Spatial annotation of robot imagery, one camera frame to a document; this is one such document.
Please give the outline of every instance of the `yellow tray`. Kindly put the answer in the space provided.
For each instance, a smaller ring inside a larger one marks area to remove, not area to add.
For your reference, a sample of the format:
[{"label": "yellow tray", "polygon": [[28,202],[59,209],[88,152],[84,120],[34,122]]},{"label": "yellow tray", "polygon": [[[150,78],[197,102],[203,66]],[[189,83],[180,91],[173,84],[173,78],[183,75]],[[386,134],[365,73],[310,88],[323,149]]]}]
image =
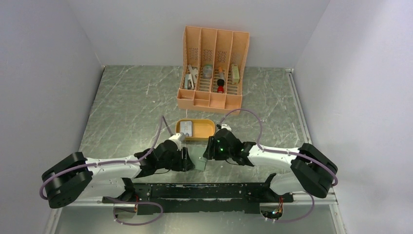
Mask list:
[{"label": "yellow tray", "polygon": [[192,121],[192,136],[185,140],[208,140],[215,134],[215,123],[210,119],[183,118],[178,120],[175,126],[176,133],[181,130],[181,121]]}]

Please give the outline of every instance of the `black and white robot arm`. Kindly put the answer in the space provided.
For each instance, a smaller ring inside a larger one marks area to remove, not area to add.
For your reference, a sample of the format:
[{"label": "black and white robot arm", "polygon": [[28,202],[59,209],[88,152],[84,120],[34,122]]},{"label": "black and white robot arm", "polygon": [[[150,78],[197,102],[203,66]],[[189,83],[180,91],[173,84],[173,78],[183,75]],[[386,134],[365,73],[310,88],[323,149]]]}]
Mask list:
[{"label": "black and white robot arm", "polygon": [[[203,155],[208,160],[232,159],[242,166],[273,166],[284,169],[285,174],[271,174],[269,188],[277,195],[306,191],[325,198],[332,186],[333,176],[309,160],[296,156],[302,154],[325,165],[334,174],[337,167],[311,144],[300,148],[273,148],[255,142],[241,142],[228,125],[219,125],[219,130],[208,139]],[[73,153],[42,175],[45,182],[65,170],[81,167],[53,178],[46,184],[45,191],[51,208],[64,207],[76,199],[90,197],[117,197],[128,201],[135,195],[132,178],[150,176],[158,169],[186,172],[194,169],[186,147],[182,147],[183,134],[174,134],[160,143],[145,158],[150,149],[132,156],[111,159],[84,157],[81,152]]]}]

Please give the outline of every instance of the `marble table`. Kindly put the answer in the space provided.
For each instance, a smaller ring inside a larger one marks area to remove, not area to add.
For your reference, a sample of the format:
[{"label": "marble table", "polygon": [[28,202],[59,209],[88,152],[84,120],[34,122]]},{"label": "marble table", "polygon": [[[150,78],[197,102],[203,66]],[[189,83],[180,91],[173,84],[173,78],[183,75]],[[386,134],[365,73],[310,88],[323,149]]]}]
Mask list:
[{"label": "marble table", "polygon": [[[177,66],[107,66],[80,151],[92,158],[125,157],[143,151],[152,145],[161,115],[172,130],[182,118],[208,118],[218,123],[223,114],[178,108],[176,96],[181,75],[182,67]],[[294,103],[285,69],[245,69],[242,107],[255,111],[263,120],[262,145],[281,148],[302,145],[304,138]],[[257,138],[259,124],[250,113],[229,116],[225,123],[241,141]],[[164,127],[158,143],[168,137]],[[201,147],[206,142],[188,144]],[[134,182],[263,182],[274,172],[282,173],[272,167],[233,166],[211,160],[204,172],[171,171]]]}]

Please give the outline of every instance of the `red bottle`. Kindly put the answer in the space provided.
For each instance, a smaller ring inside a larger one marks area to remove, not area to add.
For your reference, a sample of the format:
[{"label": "red bottle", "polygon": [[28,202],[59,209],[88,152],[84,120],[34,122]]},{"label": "red bottle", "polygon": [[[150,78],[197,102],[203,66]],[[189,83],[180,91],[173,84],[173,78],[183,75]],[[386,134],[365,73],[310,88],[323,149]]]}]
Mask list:
[{"label": "red bottle", "polygon": [[217,84],[218,84],[217,93],[223,94],[224,93],[225,80],[219,79],[219,80],[217,80]]}]

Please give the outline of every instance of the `gray wall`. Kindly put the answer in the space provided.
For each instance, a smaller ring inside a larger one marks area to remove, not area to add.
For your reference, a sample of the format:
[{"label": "gray wall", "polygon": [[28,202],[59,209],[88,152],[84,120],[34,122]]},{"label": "gray wall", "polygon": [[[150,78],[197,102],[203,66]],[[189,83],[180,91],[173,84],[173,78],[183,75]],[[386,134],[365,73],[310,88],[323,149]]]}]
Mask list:
[{"label": "gray wall", "polygon": [[413,233],[413,2],[331,0],[295,67],[353,233]]},{"label": "gray wall", "polygon": [[69,0],[102,64],[181,65],[185,25],[250,32],[248,66],[293,67],[329,0]]},{"label": "gray wall", "polygon": [[102,67],[69,4],[0,3],[0,233],[41,233],[41,174],[78,150]]}]

